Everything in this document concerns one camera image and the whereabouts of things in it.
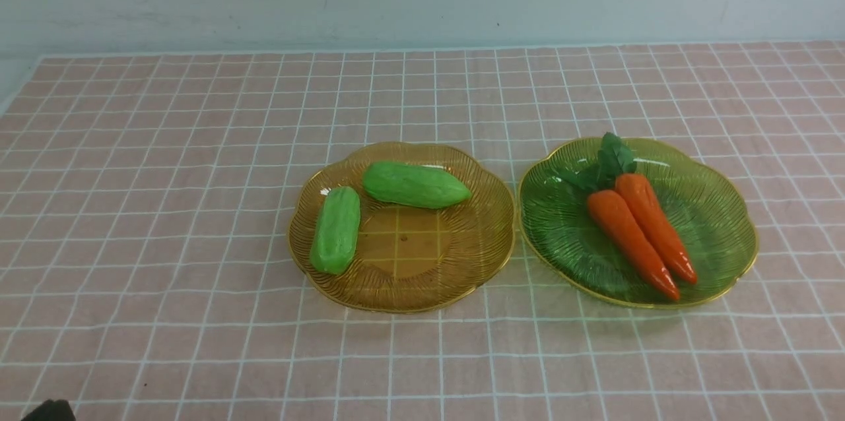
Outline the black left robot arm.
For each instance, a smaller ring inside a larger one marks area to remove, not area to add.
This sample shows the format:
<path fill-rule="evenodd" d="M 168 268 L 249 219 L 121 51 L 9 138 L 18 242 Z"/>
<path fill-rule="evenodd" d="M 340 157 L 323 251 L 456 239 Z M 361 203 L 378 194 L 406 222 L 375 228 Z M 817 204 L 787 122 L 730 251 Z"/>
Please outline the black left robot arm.
<path fill-rule="evenodd" d="M 65 399 L 48 399 L 33 411 L 27 413 L 21 421 L 76 421 L 72 406 Z"/>

